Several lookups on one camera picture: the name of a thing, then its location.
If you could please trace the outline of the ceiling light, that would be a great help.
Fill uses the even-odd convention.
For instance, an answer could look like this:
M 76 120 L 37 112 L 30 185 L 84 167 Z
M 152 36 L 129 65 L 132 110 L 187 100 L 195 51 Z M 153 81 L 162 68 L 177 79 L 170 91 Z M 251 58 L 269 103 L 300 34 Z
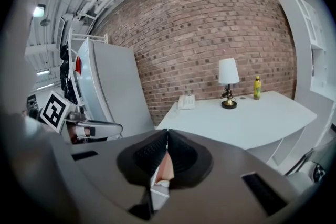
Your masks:
M 46 8 L 46 6 L 45 6 L 44 4 L 39 4 L 39 5 L 34 9 L 33 17 L 38 17 L 38 18 L 44 17 L 45 8 Z

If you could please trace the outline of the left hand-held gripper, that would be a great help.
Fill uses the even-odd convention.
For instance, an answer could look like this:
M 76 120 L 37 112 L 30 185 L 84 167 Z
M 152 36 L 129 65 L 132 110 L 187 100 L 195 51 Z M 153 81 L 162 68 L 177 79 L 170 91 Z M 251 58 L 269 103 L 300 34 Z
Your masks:
M 40 118 L 55 132 L 60 133 L 65 120 L 65 141 L 67 143 L 94 143 L 123 138 L 123 127 L 117 123 L 85 120 L 81 106 L 51 91 Z

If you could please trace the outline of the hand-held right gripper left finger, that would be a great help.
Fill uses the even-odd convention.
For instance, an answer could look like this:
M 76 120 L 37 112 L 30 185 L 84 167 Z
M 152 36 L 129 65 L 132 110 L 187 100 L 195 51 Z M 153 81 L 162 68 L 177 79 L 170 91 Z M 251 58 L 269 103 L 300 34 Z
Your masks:
M 66 223 L 168 224 L 168 208 L 154 210 L 150 192 L 165 149 L 165 131 L 75 146 L 41 131 L 35 196 Z

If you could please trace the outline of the white metal rack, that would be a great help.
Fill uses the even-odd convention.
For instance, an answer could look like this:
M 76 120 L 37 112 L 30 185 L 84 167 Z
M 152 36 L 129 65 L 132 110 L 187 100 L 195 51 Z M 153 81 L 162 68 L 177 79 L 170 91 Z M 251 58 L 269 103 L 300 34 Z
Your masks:
M 75 61 L 76 57 L 78 56 L 79 48 L 81 47 L 84 41 L 99 41 L 102 43 L 108 43 L 108 35 L 105 34 L 104 36 L 94 36 L 94 35 L 87 35 L 87 34 L 78 34 L 74 33 L 74 30 L 70 28 L 69 34 L 67 37 L 67 41 L 65 44 L 68 44 L 68 51 L 69 51 L 69 79 L 72 82 L 75 95 L 78 101 L 79 106 L 83 106 L 83 98 L 81 97 L 80 89 L 78 86 L 76 72 L 75 72 Z

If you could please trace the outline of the white desk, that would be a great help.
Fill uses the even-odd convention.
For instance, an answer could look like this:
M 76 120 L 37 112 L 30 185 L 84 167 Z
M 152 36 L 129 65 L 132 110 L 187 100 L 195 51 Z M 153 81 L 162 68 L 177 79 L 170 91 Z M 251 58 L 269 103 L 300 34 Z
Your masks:
M 292 165 L 290 154 L 305 128 L 317 115 L 276 91 L 259 100 L 237 97 L 235 109 L 225 109 L 221 99 L 198 100 L 195 109 L 178 110 L 173 104 L 158 129 L 197 134 L 249 151 L 262 162 L 285 174 Z

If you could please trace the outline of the white shade table lamp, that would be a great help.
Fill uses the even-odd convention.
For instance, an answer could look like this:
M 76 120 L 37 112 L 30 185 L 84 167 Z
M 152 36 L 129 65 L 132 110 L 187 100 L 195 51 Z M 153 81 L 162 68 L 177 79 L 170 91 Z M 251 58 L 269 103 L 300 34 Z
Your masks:
M 218 63 L 218 83 L 225 86 L 224 93 L 221 95 L 221 99 L 225 99 L 221 103 L 225 109 L 235 109 L 237 102 L 234 101 L 233 93 L 231 90 L 232 84 L 240 82 L 239 74 L 234 58 L 227 58 L 220 60 Z

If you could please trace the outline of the white tall cabinet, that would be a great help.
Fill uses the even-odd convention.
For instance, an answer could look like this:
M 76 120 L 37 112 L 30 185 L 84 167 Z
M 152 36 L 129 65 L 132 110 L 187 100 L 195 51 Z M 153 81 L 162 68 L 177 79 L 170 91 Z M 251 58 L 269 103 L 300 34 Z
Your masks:
M 318 0 L 279 0 L 292 33 L 297 61 L 295 100 L 318 116 L 336 109 L 334 23 Z

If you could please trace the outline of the white corded telephone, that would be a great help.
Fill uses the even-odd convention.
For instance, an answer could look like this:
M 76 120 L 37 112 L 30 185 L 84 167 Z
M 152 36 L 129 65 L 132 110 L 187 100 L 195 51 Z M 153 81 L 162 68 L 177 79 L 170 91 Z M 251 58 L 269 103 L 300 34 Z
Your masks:
M 195 109 L 195 95 L 188 94 L 179 97 L 177 103 L 178 110 L 192 110 Z

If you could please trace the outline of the grey refrigerator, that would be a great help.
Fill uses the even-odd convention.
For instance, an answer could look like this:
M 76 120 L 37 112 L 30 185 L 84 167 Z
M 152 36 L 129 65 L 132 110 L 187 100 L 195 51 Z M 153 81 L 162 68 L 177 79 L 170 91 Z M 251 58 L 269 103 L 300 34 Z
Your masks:
M 77 56 L 77 82 L 92 120 L 122 125 L 124 137 L 154 130 L 132 49 L 86 39 Z

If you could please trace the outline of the yellow drink bottle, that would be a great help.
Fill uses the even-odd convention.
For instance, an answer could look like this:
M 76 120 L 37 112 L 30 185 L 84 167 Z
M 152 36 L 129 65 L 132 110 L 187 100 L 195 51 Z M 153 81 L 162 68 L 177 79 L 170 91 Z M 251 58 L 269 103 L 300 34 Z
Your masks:
M 260 76 L 257 76 L 254 81 L 254 99 L 259 100 L 261 97 L 261 80 Z

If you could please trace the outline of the grey padded chair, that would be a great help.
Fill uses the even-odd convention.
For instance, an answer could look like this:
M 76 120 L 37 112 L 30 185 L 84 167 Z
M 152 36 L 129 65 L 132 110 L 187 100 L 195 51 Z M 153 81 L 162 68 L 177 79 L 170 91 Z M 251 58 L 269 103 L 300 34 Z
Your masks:
M 285 173 L 285 177 L 298 193 L 303 193 L 314 184 L 322 181 L 326 172 L 330 169 L 335 156 L 336 138 L 306 152 L 293 167 Z M 313 164 L 309 173 L 300 171 L 306 163 Z

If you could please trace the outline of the white drawer with wooden inside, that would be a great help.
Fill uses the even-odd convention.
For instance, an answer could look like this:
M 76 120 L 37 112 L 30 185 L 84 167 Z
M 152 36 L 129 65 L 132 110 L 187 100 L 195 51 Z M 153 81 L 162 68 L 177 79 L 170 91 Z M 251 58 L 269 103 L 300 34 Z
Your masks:
M 150 194 L 154 212 L 159 211 L 170 197 L 170 181 L 174 178 L 173 164 L 166 152 L 150 181 Z

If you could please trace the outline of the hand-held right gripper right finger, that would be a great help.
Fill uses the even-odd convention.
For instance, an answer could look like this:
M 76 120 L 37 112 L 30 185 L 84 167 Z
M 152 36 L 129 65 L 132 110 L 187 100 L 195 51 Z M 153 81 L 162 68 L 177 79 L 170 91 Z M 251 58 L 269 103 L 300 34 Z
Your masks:
M 169 131 L 170 197 L 154 224 L 288 224 L 311 197 L 249 152 Z

